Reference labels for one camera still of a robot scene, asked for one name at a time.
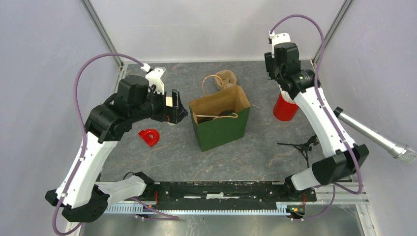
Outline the red D-shaped object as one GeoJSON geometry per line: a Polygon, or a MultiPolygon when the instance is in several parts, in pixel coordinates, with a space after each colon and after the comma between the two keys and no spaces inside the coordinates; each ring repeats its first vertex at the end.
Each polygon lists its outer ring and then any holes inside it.
{"type": "Polygon", "coordinates": [[[160,134],[156,129],[141,130],[138,135],[149,145],[149,147],[155,146],[160,140],[160,134]]]}

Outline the green paper bag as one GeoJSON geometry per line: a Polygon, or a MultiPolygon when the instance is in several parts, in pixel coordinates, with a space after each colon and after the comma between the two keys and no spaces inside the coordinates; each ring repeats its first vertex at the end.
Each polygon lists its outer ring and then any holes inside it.
{"type": "Polygon", "coordinates": [[[233,86],[189,102],[191,122],[198,145],[202,152],[242,138],[250,113],[251,104],[241,86],[233,86]],[[237,116],[216,117],[198,123],[195,115],[218,116],[222,111],[233,110],[237,116]]]}

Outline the single black lid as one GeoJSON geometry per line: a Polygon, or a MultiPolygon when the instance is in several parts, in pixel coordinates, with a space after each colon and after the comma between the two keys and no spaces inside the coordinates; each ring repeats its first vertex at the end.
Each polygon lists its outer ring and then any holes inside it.
{"type": "Polygon", "coordinates": [[[233,110],[225,110],[225,111],[222,111],[218,115],[219,118],[220,117],[232,117],[232,118],[235,118],[236,116],[237,116],[237,114],[233,110]]]}

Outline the stack of white paper cups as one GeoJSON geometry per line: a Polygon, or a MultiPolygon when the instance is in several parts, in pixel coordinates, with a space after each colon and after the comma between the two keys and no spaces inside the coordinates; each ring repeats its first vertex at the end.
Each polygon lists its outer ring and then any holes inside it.
{"type": "Polygon", "coordinates": [[[178,102],[176,99],[172,98],[171,96],[167,96],[165,102],[166,102],[166,109],[167,109],[167,114],[166,114],[167,123],[169,125],[176,125],[177,120],[178,120],[177,116],[179,114],[178,102]]]}

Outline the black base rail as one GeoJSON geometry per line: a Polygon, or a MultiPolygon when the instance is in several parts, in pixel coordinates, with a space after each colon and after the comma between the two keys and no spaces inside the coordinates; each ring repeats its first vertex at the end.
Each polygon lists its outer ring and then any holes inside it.
{"type": "Polygon", "coordinates": [[[316,192],[286,190],[282,181],[161,181],[148,185],[141,201],[159,210],[273,210],[276,203],[315,202],[316,192]]]}

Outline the silver microphone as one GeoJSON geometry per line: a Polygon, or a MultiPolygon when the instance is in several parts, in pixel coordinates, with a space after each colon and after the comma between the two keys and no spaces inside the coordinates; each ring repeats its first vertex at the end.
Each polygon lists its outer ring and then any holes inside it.
{"type": "Polygon", "coordinates": [[[351,115],[347,114],[342,108],[336,107],[333,110],[335,116],[347,124],[349,127],[360,133],[361,135],[365,136],[366,138],[370,139],[378,146],[382,147],[386,150],[394,159],[400,160],[407,164],[412,163],[417,158],[417,152],[413,150],[406,144],[403,144],[398,141],[391,140],[377,131],[369,128],[368,126],[362,124],[351,115]]]}

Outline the red cup holder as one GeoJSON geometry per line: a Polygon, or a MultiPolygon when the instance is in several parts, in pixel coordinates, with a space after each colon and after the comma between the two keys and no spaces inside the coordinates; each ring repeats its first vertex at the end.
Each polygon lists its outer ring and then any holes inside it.
{"type": "Polygon", "coordinates": [[[282,94],[279,95],[278,100],[273,108],[273,115],[279,121],[291,121],[297,113],[299,107],[296,104],[287,102],[282,94]]]}

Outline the stack of cardboard cup carriers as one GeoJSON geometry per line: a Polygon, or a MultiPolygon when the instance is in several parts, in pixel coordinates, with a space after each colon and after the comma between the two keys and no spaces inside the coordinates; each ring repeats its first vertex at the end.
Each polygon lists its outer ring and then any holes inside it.
{"type": "Polygon", "coordinates": [[[219,71],[214,78],[219,90],[224,90],[237,85],[237,77],[231,70],[219,71]]]}

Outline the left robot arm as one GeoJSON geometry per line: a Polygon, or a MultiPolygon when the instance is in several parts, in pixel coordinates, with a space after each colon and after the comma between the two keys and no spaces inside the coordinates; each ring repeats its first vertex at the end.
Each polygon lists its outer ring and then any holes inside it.
{"type": "Polygon", "coordinates": [[[62,208],[69,222],[90,223],[97,220],[107,207],[132,197],[149,200],[154,186],[144,174],[99,184],[99,173],[109,154],[132,129],[144,119],[177,124],[188,112],[180,100],[180,92],[172,91],[172,102],[167,102],[160,79],[127,76],[120,80],[118,90],[90,112],[82,127],[86,140],[65,180],[57,189],[46,193],[46,200],[62,208]]]}

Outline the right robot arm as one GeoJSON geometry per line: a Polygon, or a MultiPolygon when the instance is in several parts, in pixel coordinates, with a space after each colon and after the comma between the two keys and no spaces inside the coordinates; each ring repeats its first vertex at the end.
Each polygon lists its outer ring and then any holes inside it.
{"type": "Polygon", "coordinates": [[[285,179],[284,195],[298,200],[304,190],[325,186],[351,176],[359,170],[369,154],[366,145],[357,145],[328,109],[320,82],[311,69],[302,70],[298,47],[284,42],[265,53],[266,70],[282,91],[301,108],[321,144],[324,159],[285,179]]]}

